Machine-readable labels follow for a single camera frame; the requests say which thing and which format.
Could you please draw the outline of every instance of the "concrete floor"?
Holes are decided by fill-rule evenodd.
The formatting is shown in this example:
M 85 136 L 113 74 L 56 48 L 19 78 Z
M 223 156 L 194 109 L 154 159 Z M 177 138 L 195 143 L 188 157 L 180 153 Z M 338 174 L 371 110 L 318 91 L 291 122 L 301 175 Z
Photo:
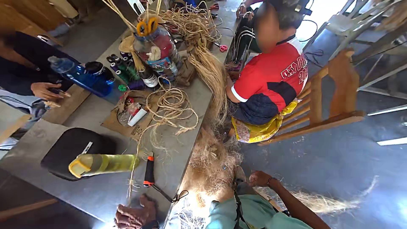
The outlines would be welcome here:
M 87 23 L 73 28 L 66 36 L 63 51 L 81 62 L 96 59 L 126 26 L 107 8 Z M 324 65 L 330 54 L 339 45 L 337 38 L 325 31 L 308 51 L 323 49 L 324 56 L 319 63 Z M 318 71 L 310 64 L 310 75 Z M 406 72 L 399 78 L 405 79 Z M 334 84 L 331 79 L 323 80 L 323 105 L 329 107 Z M 372 112 L 405 104 L 406 101 L 367 92 L 358 93 L 358 109 Z M 328 116 L 328 109 L 323 111 Z M 366 117 L 364 121 L 330 130 L 291 138 L 267 146 L 241 144 L 245 155 L 243 168 L 246 174 L 251 170 L 263 170 L 283 177 L 291 189 L 302 188 L 311 193 L 354 200 L 371 184 L 374 176 L 378 184 L 367 196 L 362 197 L 360 208 L 334 216 L 323 216 L 332 228 L 405 228 L 407 226 L 407 172 L 403 163 L 407 145 L 379 146 L 376 141 L 405 137 L 407 127 L 401 119 L 407 111 Z M 0 170 L 1 210 L 36 200 L 49 198 L 49 195 L 30 184 L 10 176 Z M 71 228 L 101 228 L 103 223 L 73 207 L 58 203 L 44 208 L 43 214 L 25 214 L 13 220 L 12 224 L 0 224 L 1 228 L 55 228 L 44 226 L 50 217 L 62 215 L 60 225 Z M 81 219 L 72 225 L 74 220 Z
M 318 58 L 323 66 L 337 48 L 335 41 L 334 34 L 324 31 L 307 52 L 324 50 L 324 55 Z M 309 63 L 310 76 L 318 70 L 319 67 Z M 407 71 L 399 73 L 398 77 L 405 80 Z M 329 115 L 334 89 L 333 80 L 325 77 L 322 82 L 324 118 Z M 403 99 L 368 92 L 358 92 L 357 95 L 357 109 L 367 113 L 406 103 Z M 407 145 L 379 146 L 376 143 L 406 137 L 407 127 L 401 125 L 405 117 L 405 110 L 366 116 L 361 122 L 262 147 L 241 144 L 241 153 L 245 156 L 242 167 L 246 174 L 251 170 L 262 170 L 284 178 L 283 183 L 293 190 L 302 189 L 341 200 L 360 198 L 360 208 L 322 217 L 332 228 L 405 228 Z M 375 188 L 365 197 L 359 197 L 374 176 L 378 176 Z

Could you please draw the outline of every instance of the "yellow plastic bag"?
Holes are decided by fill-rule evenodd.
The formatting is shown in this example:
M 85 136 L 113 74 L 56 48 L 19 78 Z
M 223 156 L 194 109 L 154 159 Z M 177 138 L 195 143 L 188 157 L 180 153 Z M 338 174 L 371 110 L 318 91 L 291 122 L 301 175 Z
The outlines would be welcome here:
M 255 143 L 270 139 L 281 127 L 283 116 L 291 114 L 298 103 L 298 99 L 295 99 L 279 114 L 274 116 L 270 122 L 260 126 L 244 123 L 232 117 L 232 124 L 236 131 L 236 139 L 244 143 Z

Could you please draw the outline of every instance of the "yellow scissors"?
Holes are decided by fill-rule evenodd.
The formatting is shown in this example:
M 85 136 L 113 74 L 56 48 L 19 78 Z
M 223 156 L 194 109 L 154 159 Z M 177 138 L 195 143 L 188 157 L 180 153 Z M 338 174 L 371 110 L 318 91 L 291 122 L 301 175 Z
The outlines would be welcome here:
M 136 30 L 140 37 L 148 36 L 150 33 L 154 32 L 158 27 L 158 20 L 156 17 L 152 17 L 147 23 L 141 21 L 137 24 Z

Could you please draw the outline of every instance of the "plastic jar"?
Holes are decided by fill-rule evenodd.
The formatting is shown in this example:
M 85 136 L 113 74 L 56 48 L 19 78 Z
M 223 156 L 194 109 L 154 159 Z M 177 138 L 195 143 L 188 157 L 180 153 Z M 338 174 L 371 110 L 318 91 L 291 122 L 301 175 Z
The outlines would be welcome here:
M 145 37 L 135 34 L 134 50 L 144 63 L 148 64 L 159 76 L 169 81 L 175 80 L 182 61 L 170 34 L 162 26 Z

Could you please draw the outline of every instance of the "light green shirt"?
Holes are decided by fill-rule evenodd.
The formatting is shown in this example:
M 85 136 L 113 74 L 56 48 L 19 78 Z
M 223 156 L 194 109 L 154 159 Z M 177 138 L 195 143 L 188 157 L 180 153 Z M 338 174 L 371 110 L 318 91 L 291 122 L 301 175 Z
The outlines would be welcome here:
M 240 219 L 243 229 L 312 229 L 304 222 L 276 213 L 271 204 L 258 195 L 241 195 L 242 214 L 247 225 Z M 236 202 L 234 198 L 219 203 L 206 219 L 206 229 L 233 229 L 236 224 Z

